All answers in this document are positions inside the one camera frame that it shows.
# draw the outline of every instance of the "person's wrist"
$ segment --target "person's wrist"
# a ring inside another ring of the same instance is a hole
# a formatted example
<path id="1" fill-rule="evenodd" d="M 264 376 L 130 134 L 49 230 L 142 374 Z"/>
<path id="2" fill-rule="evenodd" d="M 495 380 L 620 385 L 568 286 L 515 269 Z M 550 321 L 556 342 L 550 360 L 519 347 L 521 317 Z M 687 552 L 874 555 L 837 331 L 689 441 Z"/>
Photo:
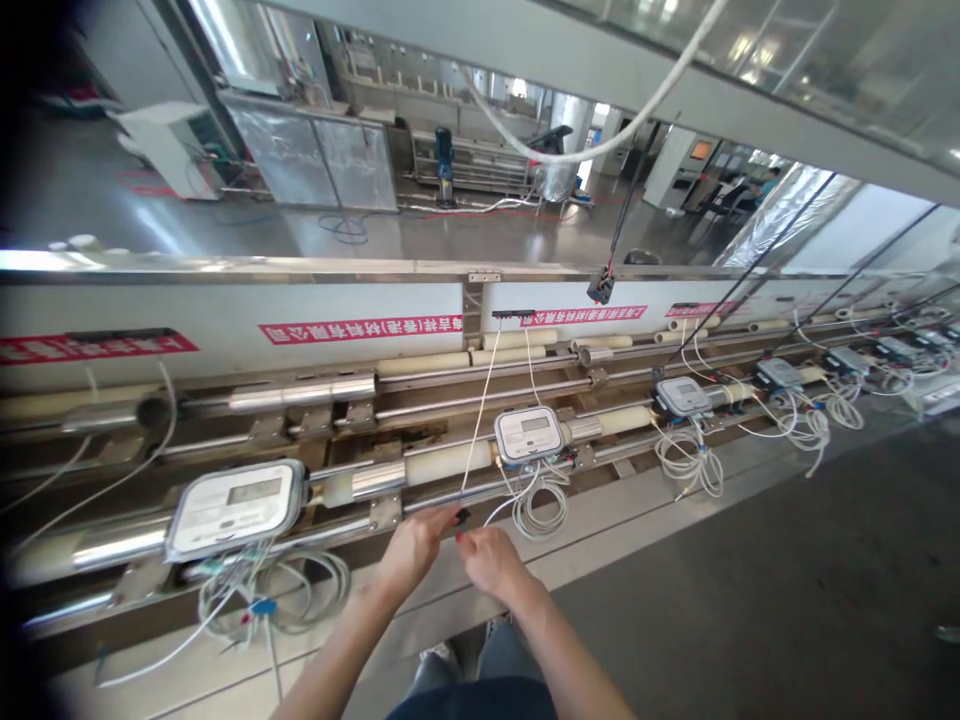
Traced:
<path id="1" fill-rule="evenodd" d="M 498 598 L 514 614 L 540 604 L 548 596 L 547 589 L 526 569 L 508 577 Z"/>

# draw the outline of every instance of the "human hand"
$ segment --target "human hand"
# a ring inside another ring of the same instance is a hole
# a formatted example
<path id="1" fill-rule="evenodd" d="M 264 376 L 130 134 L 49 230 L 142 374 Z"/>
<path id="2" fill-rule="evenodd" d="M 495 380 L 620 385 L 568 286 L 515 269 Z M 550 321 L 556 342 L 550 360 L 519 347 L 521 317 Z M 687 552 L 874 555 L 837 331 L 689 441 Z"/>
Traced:
<path id="1" fill-rule="evenodd" d="M 510 536 L 500 528 L 484 527 L 457 535 L 457 547 L 473 584 L 510 610 L 515 611 L 531 596 L 546 593 L 520 560 Z"/>
<path id="2" fill-rule="evenodd" d="M 375 576 L 375 586 L 398 606 L 406 600 L 440 552 L 443 531 L 455 527 L 461 505 L 426 508 L 400 523 L 390 538 Z"/>

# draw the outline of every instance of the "blue cable tag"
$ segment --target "blue cable tag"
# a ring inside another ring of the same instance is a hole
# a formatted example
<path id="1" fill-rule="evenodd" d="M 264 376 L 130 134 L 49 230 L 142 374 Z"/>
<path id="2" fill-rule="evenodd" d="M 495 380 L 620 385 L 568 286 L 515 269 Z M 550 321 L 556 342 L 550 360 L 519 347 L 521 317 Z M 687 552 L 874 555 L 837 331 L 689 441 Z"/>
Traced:
<path id="1" fill-rule="evenodd" d="M 273 598 L 260 598 L 250 606 L 254 615 L 273 615 L 277 611 L 277 601 Z"/>

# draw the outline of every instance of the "forearm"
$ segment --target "forearm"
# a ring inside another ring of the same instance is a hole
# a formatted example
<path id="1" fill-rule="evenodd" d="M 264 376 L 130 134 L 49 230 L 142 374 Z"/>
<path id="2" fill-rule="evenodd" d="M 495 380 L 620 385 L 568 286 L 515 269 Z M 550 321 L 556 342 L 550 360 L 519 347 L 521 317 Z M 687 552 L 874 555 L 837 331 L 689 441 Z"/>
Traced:
<path id="1" fill-rule="evenodd" d="M 540 664 L 560 720 L 635 717 L 539 580 L 530 576 L 506 604 Z"/>
<path id="2" fill-rule="evenodd" d="M 400 604 L 377 583 L 356 590 L 340 613 L 333 633 L 271 720 L 338 720 L 363 666 Z"/>

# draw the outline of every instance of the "black cable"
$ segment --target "black cable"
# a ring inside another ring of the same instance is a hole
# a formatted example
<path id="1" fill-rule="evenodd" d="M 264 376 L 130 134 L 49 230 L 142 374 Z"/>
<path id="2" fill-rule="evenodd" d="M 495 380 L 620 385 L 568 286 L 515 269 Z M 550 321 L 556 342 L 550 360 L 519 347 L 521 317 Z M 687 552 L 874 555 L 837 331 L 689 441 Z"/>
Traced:
<path id="1" fill-rule="evenodd" d="M 820 185 L 820 187 L 818 187 L 818 188 L 816 189 L 816 191 L 813 193 L 813 195 L 811 195 L 809 198 L 807 198 L 807 201 L 806 201 L 805 203 L 803 203 L 803 205 L 800 207 L 799 210 L 797 210 L 796 214 L 795 214 L 792 218 L 790 218 L 790 222 L 787 223 L 786 227 L 784 227 L 783 230 L 781 230 L 780 233 L 773 239 L 773 242 L 771 242 L 771 243 L 767 246 L 767 249 L 764 250 L 762 253 L 760 253 L 760 255 L 757 256 L 757 259 L 754 260 L 754 261 L 750 264 L 750 267 L 748 267 L 746 270 L 744 270 L 743 275 L 740 276 L 740 279 L 737 280 L 737 282 L 734 284 L 734 286 L 733 286 L 732 288 L 730 288 L 729 290 L 727 290 L 727 294 L 723 296 L 723 298 L 720 300 L 720 302 L 718 302 L 716 305 L 713 306 L 713 309 L 712 309 L 709 313 L 707 313 L 706 317 L 704 317 L 703 320 L 700 321 L 700 324 L 697 325 L 697 327 L 694 328 L 693 332 L 690 333 L 690 335 L 687 337 L 687 339 L 684 340 L 684 341 L 680 344 L 680 347 L 677 348 L 676 352 L 674 352 L 673 355 L 671 355 L 669 358 L 667 358 L 667 360 L 666 360 L 666 362 L 665 362 L 664 364 L 669 363 L 671 360 L 673 360 L 675 357 L 677 357 L 677 355 L 679 355 L 680 353 L 683 352 L 684 348 L 687 347 L 687 345 L 689 344 L 689 342 L 690 342 L 691 340 L 693 340 L 693 338 L 696 337 L 697 333 L 700 332 L 700 330 L 703 329 L 703 326 L 706 325 L 706 324 L 710 321 L 710 318 L 712 318 L 714 315 L 716 315 L 717 311 L 718 311 L 720 308 L 723 307 L 724 303 L 726 303 L 727 300 L 730 299 L 730 296 L 733 295 L 733 293 L 737 290 L 737 288 L 740 287 L 740 286 L 743 284 L 743 281 L 746 280 L 746 279 L 750 276 L 750 273 L 752 273 L 754 270 L 757 269 L 757 266 L 759 266 L 760 263 L 763 262 L 763 259 L 764 259 L 767 255 L 770 254 L 770 251 L 771 251 L 771 250 L 773 250 L 774 248 L 776 248 L 776 247 L 778 247 L 778 246 L 780 245 L 780 241 L 783 240 L 784 237 L 786 237 L 787 233 L 790 232 L 790 230 L 791 230 L 791 229 L 793 228 L 793 226 L 797 223 L 797 221 L 800 219 L 800 217 L 807 211 L 807 209 L 808 209 L 811 205 L 813 205 L 813 203 L 816 201 L 816 199 L 817 199 L 818 197 L 820 197 L 820 194 L 821 194 L 824 190 L 827 189 L 827 186 L 828 186 L 831 182 L 833 182 L 833 179 L 834 179 L 836 176 L 837 176 L 837 173 L 835 173 L 835 172 L 834 172 L 834 173 L 830 173 L 830 176 L 829 176 L 826 180 L 823 181 L 823 183 Z"/>
<path id="2" fill-rule="evenodd" d="M 837 295 L 842 293 L 850 283 L 852 283 L 854 280 L 860 277 L 860 273 L 862 273 L 864 270 L 870 267 L 881 255 L 883 255 L 885 252 L 887 252 L 887 250 L 889 250 L 894 245 L 896 245 L 901 239 L 903 239 L 907 235 L 907 233 L 909 233 L 911 230 L 917 227 L 921 222 L 926 220 L 930 216 L 930 214 L 939 207 L 940 205 L 933 205 L 932 207 L 928 208 L 924 212 L 920 213 L 920 215 L 914 218 L 912 222 L 908 223 L 903 229 L 897 232 L 896 235 L 894 235 L 892 238 L 887 240 L 885 243 L 881 244 L 880 247 L 877 248 L 872 255 L 870 255 L 870 257 L 866 260 L 866 262 L 860 263 L 860 266 L 856 269 L 856 271 L 852 275 L 850 275 L 846 280 L 844 280 L 843 283 L 841 283 L 836 290 L 830 293 L 830 296 L 826 300 L 824 300 L 822 303 L 820 303 L 817 306 L 816 310 L 814 310 L 812 313 L 807 315 L 807 317 L 805 317 L 803 320 L 798 320 L 797 324 L 793 327 L 793 329 L 791 329 L 789 333 L 784 335 L 780 339 L 780 342 L 774 345 L 773 350 L 770 350 L 769 353 L 772 354 L 776 352 L 777 348 L 779 348 L 781 345 L 787 342 L 787 340 L 789 340 L 794 335 L 796 335 L 797 330 L 799 330 L 804 325 L 806 325 L 807 322 L 810 320 L 810 318 L 815 317 L 817 313 L 819 313 L 827 305 L 833 302 L 833 299 L 837 297 Z"/>
<path id="3" fill-rule="evenodd" d="M 637 160 L 637 167 L 634 168 L 633 178 L 630 180 L 630 187 L 627 188 L 627 194 L 623 199 L 623 205 L 620 206 L 620 216 L 617 218 L 617 225 L 613 229 L 613 239 L 610 241 L 610 259 L 607 261 L 608 274 L 613 274 L 613 259 L 617 252 L 617 243 L 620 242 L 620 232 L 623 230 L 623 223 L 627 219 L 627 212 L 630 209 L 630 201 L 633 199 L 633 192 L 636 190 L 637 183 L 640 181 L 640 171 L 643 169 L 643 163 L 646 162 L 651 148 L 653 148 L 653 141 L 656 140 L 657 134 L 660 132 L 660 125 L 661 123 L 659 120 L 654 123 L 653 130 L 650 131 L 650 137 L 647 138 L 647 144 L 644 145 L 643 150 L 640 151 L 640 158 Z"/>
<path id="4" fill-rule="evenodd" d="M 363 224 L 363 221 L 369 216 L 370 213 L 364 213 L 359 218 L 354 219 L 342 213 L 325 213 L 317 217 L 317 226 L 321 230 L 326 230 L 333 235 L 333 239 L 343 245 L 366 245 L 370 237 L 367 235 L 367 226 Z M 336 224 L 331 226 L 326 222 L 331 219 L 336 220 Z M 341 240 L 341 236 L 345 238 L 360 238 L 360 240 Z"/>

